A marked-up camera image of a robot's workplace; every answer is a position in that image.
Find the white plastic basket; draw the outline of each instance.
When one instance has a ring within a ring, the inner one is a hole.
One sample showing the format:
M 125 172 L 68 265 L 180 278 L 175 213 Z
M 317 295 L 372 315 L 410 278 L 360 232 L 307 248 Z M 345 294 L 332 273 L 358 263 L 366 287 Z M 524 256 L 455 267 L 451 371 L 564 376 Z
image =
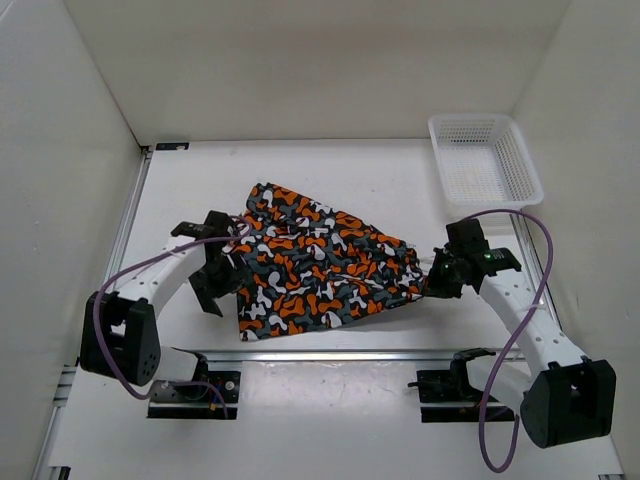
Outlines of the white plastic basket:
M 511 117 L 434 115 L 429 132 L 452 218 L 542 202 L 538 174 Z

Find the white panel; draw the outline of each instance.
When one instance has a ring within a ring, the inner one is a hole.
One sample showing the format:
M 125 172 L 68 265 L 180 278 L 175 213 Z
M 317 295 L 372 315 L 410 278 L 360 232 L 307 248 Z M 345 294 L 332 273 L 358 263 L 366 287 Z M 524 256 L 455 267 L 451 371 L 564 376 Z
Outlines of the white panel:
M 120 478 L 494 480 L 476 424 L 423 424 L 411 363 L 243 364 L 238 418 L 152 420 L 116 381 L 78 371 L 54 464 L 70 480 Z M 487 427 L 504 458 L 510 423 Z M 523 432 L 501 479 L 620 473 L 609 438 L 541 450 Z
M 141 142 L 424 137 L 509 113 L 568 0 L 66 0 Z
M 613 436 L 640 478 L 640 3 L 572 3 L 516 110 L 556 243 L 552 292 L 584 350 L 618 374 Z M 544 244 L 538 238 L 540 246 Z
M 0 65 L 0 477 L 22 479 L 140 153 L 61 2 L 4 10 Z
M 209 210 L 243 212 L 258 182 L 357 215 L 416 245 L 420 257 L 447 239 L 450 220 L 428 140 L 192 143 L 189 150 L 154 153 L 123 265 L 159 252 L 183 220 L 202 222 Z M 498 231 L 491 244 L 519 255 L 511 227 Z M 224 318 L 202 312 L 191 287 L 183 285 L 160 315 L 162 341 L 203 350 L 397 350 L 501 347 L 508 337 L 471 288 L 460 300 L 423 299 L 347 327 L 258 342 L 239 339 L 235 295 L 219 305 Z

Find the camouflage fabric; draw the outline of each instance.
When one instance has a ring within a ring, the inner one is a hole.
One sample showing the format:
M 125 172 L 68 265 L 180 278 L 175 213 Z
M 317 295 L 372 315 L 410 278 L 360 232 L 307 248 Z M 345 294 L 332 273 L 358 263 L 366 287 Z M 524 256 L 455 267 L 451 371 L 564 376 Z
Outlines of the camouflage fabric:
M 255 285 L 238 291 L 242 340 L 336 328 L 422 297 L 414 249 L 359 218 L 273 184 L 258 184 L 241 253 Z

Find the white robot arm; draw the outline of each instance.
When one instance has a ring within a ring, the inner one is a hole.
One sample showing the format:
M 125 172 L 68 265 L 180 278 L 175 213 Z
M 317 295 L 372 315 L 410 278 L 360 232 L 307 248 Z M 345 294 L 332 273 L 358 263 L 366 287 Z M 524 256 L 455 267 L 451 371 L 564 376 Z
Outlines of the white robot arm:
M 510 333 L 534 302 L 534 289 L 505 248 L 490 249 L 476 219 L 447 225 L 449 242 L 435 249 L 427 296 L 460 297 L 472 286 Z M 560 330 L 549 312 L 537 308 L 516 340 L 530 375 L 501 366 L 491 395 L 522 419 L 532 441 L 545 448 L 609 434 L 615 372 L 606 360 L 592 361 Z M 467 392 L 484 390 L 495 353 L 460 352 L 451 362 L 452 381 Z

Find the cable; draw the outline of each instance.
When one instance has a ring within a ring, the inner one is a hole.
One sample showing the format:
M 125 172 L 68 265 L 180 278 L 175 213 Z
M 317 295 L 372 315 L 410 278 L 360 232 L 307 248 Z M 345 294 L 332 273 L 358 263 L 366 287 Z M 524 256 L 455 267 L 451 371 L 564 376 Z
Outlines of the cable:
M 547 264 L 544 267 L 544 272 L 542 273 L 542 278 L 540 279 L 540 285 L 538 285 L 538 289 L 536 290 L 536 293 L 533 297 L 533 302 L 531 302 L 532 305 L 529 308 L 529 311 L 526 313 L 526 315 L 522 319 L 522 322 L 520 322 L 520 325 L 518 325 L 518 328 L 514 330 L 511 337 L 509 337 L 509 340 L 507 340 L 507 343 L 505 343 L 504 347 L 502 348 L 502 351 L 500 352 L 500 354 L 498 355 L 498 358 L 496 359 L 496 362 L 493 364 L 493 368 L 491 369 L 491 372 L 489 373 L 489 377 L 487 378 L 487 384 L 484 387 L 484 392 L 482 392 L 482 400 L 480 401 L 480 421 L 478 423 L 478 440 L 480 442 L 480 453 L 482 454 L 482 459 L 484 460 L 484 463 L 487 464 L 487 467 L 489 467 L 491 471 L 495 473 L 503 473 L 509 468 L 509 466 L 511 465 L 511 462 L 513 462 L 513 457 L 515 456 L 515 453 L 516 453 L 516 444 L 518 442 L 518 429 L 520 427 L 520 417 L 517 415 L 517 412 L 514 412 L 515 421 L 513 424 L 513 433 L 511 435 L 511 446 L 509 447 L 509 453 L 507 454 L 507 458 L 504 461 L 504 463 L 499 467 L 496 467 L 491 462 L 491 459 L 489 458 L 489 453 L 487 452 L 487 443 L 485 438 L 487 404 L 489 403 L 491 388 L 493 388 L 493 384 L 496 380 L 496 377 L 498 376 L 498 370 L 500 369 L 500 367 L 504 363 L 505 358 L 509 354 L 509 350 L 511 350 L 513 345 L 516 343 L 516 340 L 520 336 L 520 334 L 524 331 L 525 328 L 527 328 L 527 325 L 533 318 L 533 315 L 536 313 L 536 310 L 538 308 L 537 304 L 540 302 L 540 299 L 542 298 L 542 294 L 544 293 L 544 287 L 547 284 L 547 280 L 549 280 L 549 275 L 551 274 L 551 266 L 553 264 L 553 240 L 551 239 L 551 233 L 549 233 L 549 230 L 547 229 L 547 227 L 540 220 L 538 220 L 533 215 L 521 212 L 519 210 L 512 210 L 509 208 L 496 208 L 492 210 L 485 210 L 479 213 L 474 213 L 473 215 L 469 215 L 468 217 L 463 218 L 463 220 L 470 220 L 472 218 L 480 217 L 482 215 L 488 215 L 491 213 L 510 213 L 512 215 L 519 215 L 528 220 L 531 220 L 533 223 L 538 225 L 538 227 L 540 227 L 540 229 L 542 230 L 542 233 L 544 234 L 547 240 Z
M 96 298 L 93 301 L 93 328 L 96 332 L 96 338 L 98 340 L 98 345 L 100 346 L 100 350 L 102 351 L 102 355 L 104 356 L 104 359 L 106 360 L 107 364 L 109 365 L 109 368 L 111 368 L 111 371 L 113 372 L 113 375 L 120 381 L 120 383 L 122 384 L 122 386 L 124 387 L 124 389 L 129 392 L 129 394 L 138 399 L 138 400 L 146 400 L 148 398 L 151 398 L 151 395 L 153 395 L 153 392 L 155 390 L 156 385 L 158 384 L 162 384 L 164 383 L 163 380 L 156 380 L 154 381 L 151 386 L 149 387 L 149 390 L 146 393 L 140 393 L 137 390 L 135 390 L 133 388 L 133 385 L 131 385 L 129 383 L 129 381 L 125 378 L 124 374 L 120 371 L 120 369 L 118 368 L 118 365 L 116 364 L 116 361 L 113 359 L 113 356 L 111 355 L 111 352 L 109 351 L 109 347 L 107 346 L 107 342 L 104 339 L 104 334 L 102 332 L 102 324 L 100 321 L 100 304 L 102 303 L 102 298 L 104 297 L 104 295 L 107 292 L 107 289 L 113 284 L 115 283 L 119 278 L 124 277 L 125 275 L 128 275 L 132 272 L 135 272 L 136 270 L 139 270 L 141 268 L 153 265 L 155 263 L 161 262 L 162 260 L 164 260 L 167 257 L 170 257 L 172 255 L 175 255 L 176 253 L 180 253 L 183 252 L 185 250 L 188 250 L 190 248 L 193 247 L 197 247 L 198 245 L 205 245 L 207 243 L 215 243 L 215 242 L 235 242 L 238 241 L 244 237 L 246 237 L 247 235 L 249 235 L 249 232 L 251 232 L 251 225 L 249 224 L 249 222 L 247 222 L 247 220 L 245 220 L 242 217 L 236 217 L 236 216 L 231 216 L 231 218 L 239 223 L 242 223 L 244 226 L 248 227 L 246 232 L 244 232 L 241 235 L 235 236 L 235 237 L 213 237 L 213 238 L 204 238 L 201 240 L 196 240 L 194 242 L 190 242 L 190 243 L 185 243 L 184 245 L 180 245 L 179 247 L 174 248 L 171 251 L 168 252 L 163 252 L 160 255 L 156 255 L 155 257 L 149 258 L 147 260 L 143 260 L 142 262 L 136 263 L 135 265 L 132 265 L 130 267 L 125 268 L 124 270 L 119 271 L 118 273 L 114 274 L 112 277 L 110 277 L 98 290 L 98 293 L 96 294 Z M 228 418 L 228 412 L 227 412 L 227 405 L 224 402 L 224 399 L 222 398 L 222 395 L 220 394 L 220 391 L 214 387 L 212 384 L 208 383 L 208 382 L 196 382 L 196 381 L 192 381 L 192 382 L 168 382 L 170 385 L 174 386 L 174 387 L 188 387 L 188 386 L 203 386 L 203 387 L 207 387 L 208 389 L 210 389 L 214 395 L 216 395 L 218 397 L 218 399 L 220 400 L 220 404 L 222 405 L 222 409 L 224 410 L 224 415 L 225 418 Z

